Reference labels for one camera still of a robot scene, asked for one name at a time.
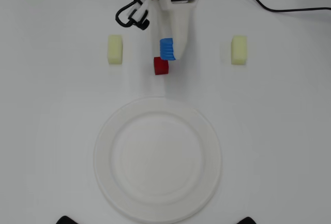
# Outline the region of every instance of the white plate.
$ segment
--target white plate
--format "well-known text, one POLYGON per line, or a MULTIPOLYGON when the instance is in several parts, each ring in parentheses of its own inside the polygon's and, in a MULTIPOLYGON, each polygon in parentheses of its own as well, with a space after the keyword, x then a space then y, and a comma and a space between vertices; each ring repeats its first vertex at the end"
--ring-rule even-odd
POLYGON ((202 209, 216 191, 219 141, 198 111, 165 98, 144 98, 105 123, 94 170, 105 197, 126 216, 174 223, 202 209))

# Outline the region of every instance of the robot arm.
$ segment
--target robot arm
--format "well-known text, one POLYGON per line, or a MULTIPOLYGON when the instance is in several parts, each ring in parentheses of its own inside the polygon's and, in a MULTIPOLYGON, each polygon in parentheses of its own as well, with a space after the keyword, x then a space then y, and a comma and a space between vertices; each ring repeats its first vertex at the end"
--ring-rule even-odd
MULTIPOLYGON (((148 7, 153 0, 133 0, 119 13, 131 7, 128 13, 129 22, 119 22, 123 27, 137 26, 145 30, 149 26, 148 7)), ((176 60, 183 56, 188 39, 189 20, 192 9, 199 0, 156 0, 157 23, 160 36, 160 57, 163 60, 176 60)))

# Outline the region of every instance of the plate rim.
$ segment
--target plate rim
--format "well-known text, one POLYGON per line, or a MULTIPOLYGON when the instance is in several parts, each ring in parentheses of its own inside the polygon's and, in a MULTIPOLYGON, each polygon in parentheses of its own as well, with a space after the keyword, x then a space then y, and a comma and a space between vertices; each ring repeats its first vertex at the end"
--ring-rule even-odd
POLYGON ((95 146, 94 146, 94 151, 93 151, 93 169, 94 169, 95 179, 97 181, 97 184, 99 186, 99 189, 102 192, 102 195, 107 200, 107 202, 109 202, 110 205, 115 210, 117 210, 119 213, 121 213, 123 216, 125 216, 125 217, 127 217, 127 218, 129 218, 131 220, 140 222, 140 223, 171 224, 171 223, 182 221, 184 219, 187 219, 187 218, 193 216, 194 214, 196 214, 197 212, 199 212, 201 209, 203 209, 207 205, 207 203, 213 198, 213 196, 215 195, 217 189, 220 187, 220 181, 221 181, 222 173, 223 173, 223 162, 222 162, 222 158, 223 158, 223 156, 222 156, 222 151, 221 151, 221 147, 220 147, 220 140, 218 138, 218 135, 215 132, 215 129, 212 126, 212 124, 210 123, 210 121, 200 111, 198 111, 196 108, 191 107, 189 104, 185 104, 185 103, 183 103, 181 101, 169 99, 169 98, 162 97, 162 96, 160 96, 160 97, 153 96, 153 97, 142 97, 142 98, 138 98, 136 100, 133 100, 133 101, 131 101, 131 102, 123 105, 122 107, 120 107, 119 109, 117 109, 113 114, 111 114, 111 116, 105 121, 105 123, 103 124, 102 128, 99 131, 99 134, 97 136, 96 143, 95 143, 95 146), (133 216, 132 214, 128 213, 127 211, 123 210, 120 206, 118 206, 117 204, 115 204, 115 201, 114 200, 111 200, 110 199, 109 193, 104 188, 103 183, 101 182, 101 180, 99 178, 99 175, 98 175, 98 172, 97 172, 97 165, 96 165, 96 160, 97 160, 97 158, 96 158, 97 146, 98 146, 98 143, 100 141, 100 136, 103 134, 105 128, 108 126, 109 121, 111 121, 111 119, 113 119, 116 115, 118 115, 124 108, 128 107, 129 105, 135 104, 135 103, 140 102, 140 101, 145 101, 145 100, 163 100, 163 101, 169 101, 169 102, 172 102, 172 103, 174 103, 174 104, 176 104, 178 106, 183 106, 187 110, 194 111, 194 113, 197 114, 198 116, 200 116, 200 118, 202 118, 203 121, 206 122, 207 126, 209 128, 211 128, 211 130, 213 131, 213 135, 215 136, 215 138, 217 140, 218 157, 219 157, 219 162, 217 164, 217 168, 219 169, 219 171, 218 171, 217 179, 214 180, 212 190, 209 192, 208 197, 202 203, 199 204, 199 207, 195 208, 194 210, 190 211, 189 213, 187 213, 186 215, 183 215, 180 218, 169 218, 167 220, 156 221, 156 220, 142 219, 142 218, 133 216))

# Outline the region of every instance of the blue gripper pad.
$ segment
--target blue gripper pad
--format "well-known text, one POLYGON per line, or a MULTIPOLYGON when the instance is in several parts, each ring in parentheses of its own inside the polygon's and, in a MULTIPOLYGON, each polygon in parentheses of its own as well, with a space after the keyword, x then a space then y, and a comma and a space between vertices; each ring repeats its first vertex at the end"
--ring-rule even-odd
POLYGON ((172 38, 160 40, 160 55, 162 60, 176 60, 174 57, 174 49, 172 45, 172 38))

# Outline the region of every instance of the red cube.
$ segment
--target red cube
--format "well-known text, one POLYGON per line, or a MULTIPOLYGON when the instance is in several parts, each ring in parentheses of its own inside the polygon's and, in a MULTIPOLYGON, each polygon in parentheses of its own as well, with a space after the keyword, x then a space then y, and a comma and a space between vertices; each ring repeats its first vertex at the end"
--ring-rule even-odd
POLYGON ((169 73, 168 60, 162 60, 160 57, 154 58, 155 75, 164 75, 169 73))

